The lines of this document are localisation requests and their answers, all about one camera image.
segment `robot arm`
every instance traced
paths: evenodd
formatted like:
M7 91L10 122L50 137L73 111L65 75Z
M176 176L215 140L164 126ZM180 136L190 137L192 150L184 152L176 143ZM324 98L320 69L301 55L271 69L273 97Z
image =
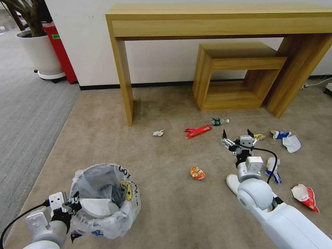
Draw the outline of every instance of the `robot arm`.
M252 155L253 146L257 141L249 130L248 134L233 142L227 139L224 131L222 139L224 146L237 157L238 183L234 184L237 189L233 192L237 194L241 205L256 217L278 248L332 248L332 240L327 235L296 208L284 203L271 187L260 179L263 161L260 157Z
M82 207L78 192L69 201L65 193L49 196L50 207L31 212L26 217L28 228L33 233L32 243L24 249L61 249L70 228L72 215Z

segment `red fire extinguisher cabinet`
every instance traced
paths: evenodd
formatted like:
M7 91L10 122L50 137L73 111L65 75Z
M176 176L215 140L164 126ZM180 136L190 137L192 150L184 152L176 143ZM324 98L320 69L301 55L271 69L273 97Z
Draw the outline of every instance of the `red fire extinguisher cabinet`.
M55 50L55 53L60 61L60 64L62 66L63 71L65 72L67 79L69 81L69 84L73 84L77 82L77 78L74 72L74 69L70 63L70 60L68 58L68 55L66 53L66 50L62 44L62 41L60 39L59 33L55 28L54 23L50 23L43 27L43 29L46 31L52 46Z

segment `potted plant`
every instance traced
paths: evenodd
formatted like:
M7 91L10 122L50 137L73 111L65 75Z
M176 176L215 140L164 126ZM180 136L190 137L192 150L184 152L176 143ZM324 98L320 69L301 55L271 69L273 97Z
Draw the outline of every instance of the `potted plant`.
M65 76L52 44L43 30L41 6L43 0L1 0L8 8L19 12L30 29L21 31L16 36L31 59L38 75L45 80Z

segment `white plant pot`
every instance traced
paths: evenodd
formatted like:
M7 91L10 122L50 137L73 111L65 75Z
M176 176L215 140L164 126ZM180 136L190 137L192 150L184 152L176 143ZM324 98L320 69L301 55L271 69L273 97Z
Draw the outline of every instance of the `white plant pot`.
M24 38L25 35L30 33L30 30L25 30L16 36L32 61L33 66L38 70L38 75L46 80L65 76L48 36Z

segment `crushed plastic bottle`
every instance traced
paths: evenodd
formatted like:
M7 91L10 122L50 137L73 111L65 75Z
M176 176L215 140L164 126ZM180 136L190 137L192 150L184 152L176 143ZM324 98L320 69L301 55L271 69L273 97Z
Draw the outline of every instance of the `crushed plastic bottle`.
M213 126L220 126L226 123L229 123L229 119L212 118L211 120Z

